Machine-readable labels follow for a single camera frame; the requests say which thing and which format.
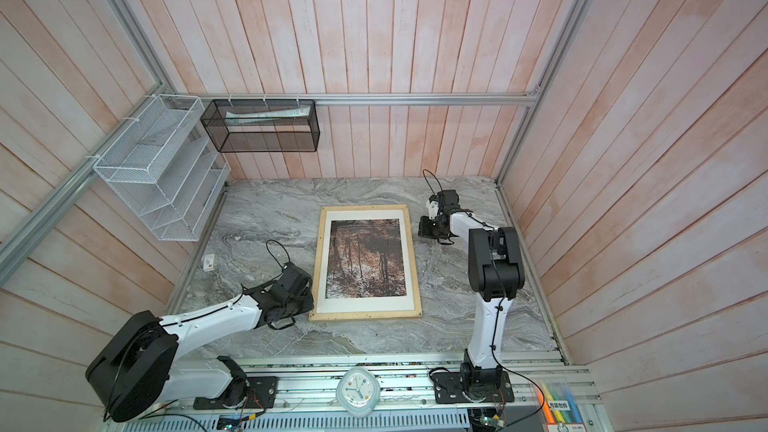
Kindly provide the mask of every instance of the light blue clock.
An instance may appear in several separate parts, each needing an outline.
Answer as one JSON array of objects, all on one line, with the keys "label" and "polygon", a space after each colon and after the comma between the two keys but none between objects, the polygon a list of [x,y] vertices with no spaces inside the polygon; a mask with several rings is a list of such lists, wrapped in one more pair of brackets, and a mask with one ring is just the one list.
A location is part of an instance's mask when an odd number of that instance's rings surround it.
[{"label": "light blue clock", "polygon": [[353,417],[363,418],[379,403],[381,386],[376,377],[362,367],[353,367],[336,387],[336,400]]}]

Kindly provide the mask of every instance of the clock face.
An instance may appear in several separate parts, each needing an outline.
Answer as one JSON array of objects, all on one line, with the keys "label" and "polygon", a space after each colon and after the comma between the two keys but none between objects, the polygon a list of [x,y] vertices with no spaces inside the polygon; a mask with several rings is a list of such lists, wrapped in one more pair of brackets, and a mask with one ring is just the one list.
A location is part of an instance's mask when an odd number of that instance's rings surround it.
[{"label": "clock face", "polygon": [[376,389],[373,381],[366,374],[360,372],[352,372],[346,376],[340,387],[342,399],[356,408],[368,405]]}]

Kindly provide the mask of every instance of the marble surface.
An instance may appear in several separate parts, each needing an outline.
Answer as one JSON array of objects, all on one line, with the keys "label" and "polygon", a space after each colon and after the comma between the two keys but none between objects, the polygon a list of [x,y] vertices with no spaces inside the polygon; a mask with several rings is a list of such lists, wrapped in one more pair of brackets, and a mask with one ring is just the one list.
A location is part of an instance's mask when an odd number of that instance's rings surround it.
[{"label": "marble surface", "polygon": [[[487,222],[505,224],[493,180],[442,179],[455,188],[465,208]],[[212,272],[198,267],[182,303],[188,312],[231,298],[240,284],[253,287],[279,272],[264,242],[274,238],[291,260],[313,273],[323,206],[407,204],[411,216],[421,319],[310,323],[306,315],[283,331],[266,327],[232,334],[192,352],[189,358],[261,358],[276,355],[390,354],[461,351],[472,336],[475,296],[467,280],[467,244],[441,246],[417,235],[430,191],[423,178],[322,178],[238,181],[230,192],[206,254],[216,254]],[[531,285],[518,292],[507,317],[502,350],[553,350]]]}]

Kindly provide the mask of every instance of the picture frame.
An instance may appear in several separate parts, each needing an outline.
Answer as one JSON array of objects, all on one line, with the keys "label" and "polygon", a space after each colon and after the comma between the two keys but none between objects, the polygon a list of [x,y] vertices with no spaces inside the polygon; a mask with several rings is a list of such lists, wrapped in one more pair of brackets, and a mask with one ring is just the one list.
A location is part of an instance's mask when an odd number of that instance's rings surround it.
[{"label": "picture frame", "polygon": [[408,206],[323,207],[312,296],[310,322],[420,318]]}]

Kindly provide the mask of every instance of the white wire basket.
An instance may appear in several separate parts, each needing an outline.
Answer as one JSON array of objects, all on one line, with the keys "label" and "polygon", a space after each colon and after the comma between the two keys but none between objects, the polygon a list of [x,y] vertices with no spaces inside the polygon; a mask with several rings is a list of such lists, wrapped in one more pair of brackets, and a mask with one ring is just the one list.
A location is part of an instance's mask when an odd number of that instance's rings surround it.
[{"label": "white wire basket", "polygon": [[197,241],[230,167],[208,137],[191,139],[199,97],[158,96],[94,169],[160,240]]}]

